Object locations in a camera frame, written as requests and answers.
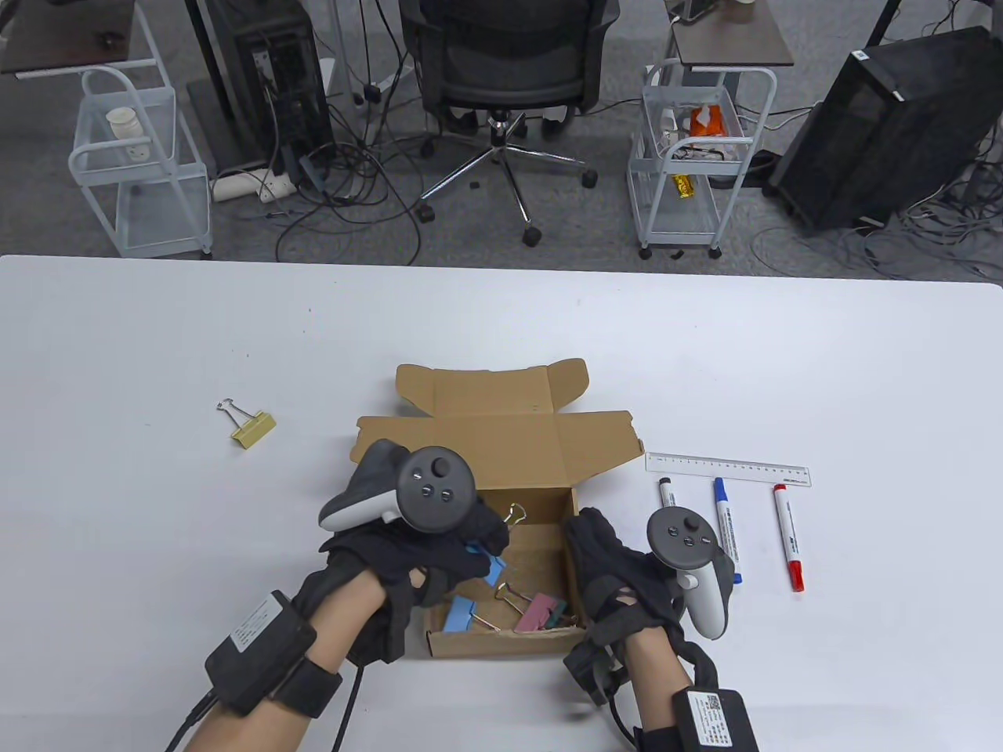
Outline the person's right hand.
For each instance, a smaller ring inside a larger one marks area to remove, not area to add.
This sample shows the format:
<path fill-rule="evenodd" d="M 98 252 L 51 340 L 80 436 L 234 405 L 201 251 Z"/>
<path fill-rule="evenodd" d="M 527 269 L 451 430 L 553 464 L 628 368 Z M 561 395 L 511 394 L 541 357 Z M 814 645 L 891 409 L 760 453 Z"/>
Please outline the person's right hand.
<path fill-rule="evenodd" d="M 673 570 L 653 554 L 628 548 L 612 524 L 595 508 L 585 508 L 563 523 L 574 580 L 588 617 L 612 642 L 648 627 L 679 630 L 679 587 Z"/>

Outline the person's left hand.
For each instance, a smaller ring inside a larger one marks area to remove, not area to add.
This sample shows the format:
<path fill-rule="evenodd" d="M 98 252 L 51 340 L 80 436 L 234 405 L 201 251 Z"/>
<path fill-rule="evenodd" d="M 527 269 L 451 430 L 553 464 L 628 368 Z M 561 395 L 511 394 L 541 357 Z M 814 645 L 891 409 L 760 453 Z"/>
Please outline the person's left hand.
<path fill-rule="evenodd" d="M 444 533 L 423 533 L 401 519 L 369 522 L 322 545 L 328 562 L 312 575 L 311 598 L 320 604 L 365 574 L 391 602 L 430 606 L 463 581 L 486 577 L 510 541 L 508 523 L 481 502 Z"/>

